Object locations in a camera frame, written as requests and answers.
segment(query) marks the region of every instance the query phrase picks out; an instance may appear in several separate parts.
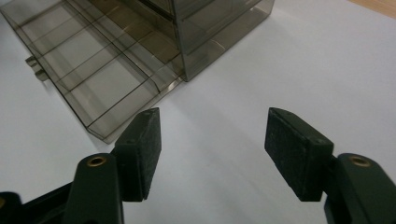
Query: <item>white table surface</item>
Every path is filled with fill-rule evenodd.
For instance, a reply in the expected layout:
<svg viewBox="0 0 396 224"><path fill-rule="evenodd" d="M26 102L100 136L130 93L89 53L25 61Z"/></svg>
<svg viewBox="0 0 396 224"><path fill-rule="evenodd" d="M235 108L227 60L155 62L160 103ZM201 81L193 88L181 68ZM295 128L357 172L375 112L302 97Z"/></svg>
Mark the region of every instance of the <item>white table surface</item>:
<svg viewBox="0 0 396 224"><path fill-rule="evenodd" d="M264 150L270 106L287 109L396 180L396 20L345 0L276 0L270 18L156 106L163 152L148 200L126 223L326 223L300 203ZM24 203L109 152L24 62L0 17L0 191Z"/></svg>

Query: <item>smoked plastic storage box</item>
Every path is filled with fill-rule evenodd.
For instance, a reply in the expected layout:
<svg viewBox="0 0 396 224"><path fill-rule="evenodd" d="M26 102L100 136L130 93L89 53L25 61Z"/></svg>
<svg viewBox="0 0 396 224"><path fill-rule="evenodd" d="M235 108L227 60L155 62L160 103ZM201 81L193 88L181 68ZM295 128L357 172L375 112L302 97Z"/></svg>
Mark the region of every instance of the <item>smoked plastic storage box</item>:
<svg viewBox="0 0 396 224"><path fill-rule="evenodd" d="M14 0L1 12L94 136L189 81L271 12L274 0Z"/></svg>

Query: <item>plastic drawer unit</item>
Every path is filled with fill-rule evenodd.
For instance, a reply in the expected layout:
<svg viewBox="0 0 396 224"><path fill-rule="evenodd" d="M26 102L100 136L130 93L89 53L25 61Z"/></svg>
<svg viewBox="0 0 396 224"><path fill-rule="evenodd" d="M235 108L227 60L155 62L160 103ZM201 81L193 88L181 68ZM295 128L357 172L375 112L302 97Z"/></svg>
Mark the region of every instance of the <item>plastic drawer unit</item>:
<svg viewBox="0 0 396 224"><path fill-rule="evenodd" d="M14 0L2 14L94 136L189 81L263 21L274 0Z"/></svg>

